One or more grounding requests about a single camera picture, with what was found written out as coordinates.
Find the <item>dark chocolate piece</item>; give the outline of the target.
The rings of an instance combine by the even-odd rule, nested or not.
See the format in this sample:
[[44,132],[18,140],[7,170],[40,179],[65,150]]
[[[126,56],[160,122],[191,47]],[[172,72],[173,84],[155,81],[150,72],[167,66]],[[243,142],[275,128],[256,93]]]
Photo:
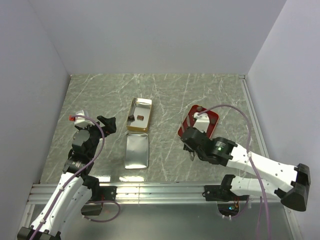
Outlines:
[[133,122],[133,121],[135,120],[135,117],[134,117],[133,115],[130,115],[130,116],[128,117],[128,120],[129,120],[130,122]]

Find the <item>brown square chocolate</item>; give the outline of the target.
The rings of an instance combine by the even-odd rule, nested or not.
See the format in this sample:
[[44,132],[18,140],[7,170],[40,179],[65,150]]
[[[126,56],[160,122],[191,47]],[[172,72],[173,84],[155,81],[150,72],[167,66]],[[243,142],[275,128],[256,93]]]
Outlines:
[[137,119],[140,120],[140,121],[143,121],[143,120],[144,120],[144,116],[138,115],[138,116],[137,116]]

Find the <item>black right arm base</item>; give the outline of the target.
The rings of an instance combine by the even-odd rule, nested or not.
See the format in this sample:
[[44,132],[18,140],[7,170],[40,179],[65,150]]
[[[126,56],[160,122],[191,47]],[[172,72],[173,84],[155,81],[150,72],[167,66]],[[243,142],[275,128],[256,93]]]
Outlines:
[[247,195],[235,195],[220,185],[205,185],[202,196],[206,202],[216,202],[218,213],[228,218],[237,216],[241,211],[240,203],[248,199]]

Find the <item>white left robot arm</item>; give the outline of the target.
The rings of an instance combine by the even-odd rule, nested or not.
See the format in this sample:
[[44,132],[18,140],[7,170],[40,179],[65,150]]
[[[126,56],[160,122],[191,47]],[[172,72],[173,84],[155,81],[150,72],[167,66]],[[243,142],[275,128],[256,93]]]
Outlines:
[[85,112],[71,115],[77,132],[64,164],[60,180],[43,210],[29,227],[21,227],[19,240],[61,240],[77,213],[85,219],[99,215],[105,203],[115,203],[117,188],[103,187],[89,173],[102,152],[105,138],[117,131],[116,118],[97,116],[93,120]]

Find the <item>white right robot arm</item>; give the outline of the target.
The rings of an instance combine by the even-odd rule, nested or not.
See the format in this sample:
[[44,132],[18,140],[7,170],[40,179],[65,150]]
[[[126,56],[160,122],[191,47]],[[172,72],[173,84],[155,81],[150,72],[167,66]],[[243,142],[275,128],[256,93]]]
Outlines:
[[289,209],[307,209],[311,185],[310,168],[280,163],[251,151],[223,137],[209,139],[205,133],[189,127],[182,135],[185,149],[196,153],[201,161],[221,165],[254,175],[245,178],[227,174],[218,187],[205,186],[207,201],[230,202],[248,196],[279,199]]

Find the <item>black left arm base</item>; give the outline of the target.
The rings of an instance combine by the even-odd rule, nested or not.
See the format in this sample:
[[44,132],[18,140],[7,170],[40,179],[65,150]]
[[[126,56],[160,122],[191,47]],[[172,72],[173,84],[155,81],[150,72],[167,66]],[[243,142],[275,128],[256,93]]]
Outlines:
[[104,203],[99,201],[115,201],[116,186],[100,186],[98,192],[95,192],[88,202],[82,207],[81,214],[84,216],[98,216],[103,209]]

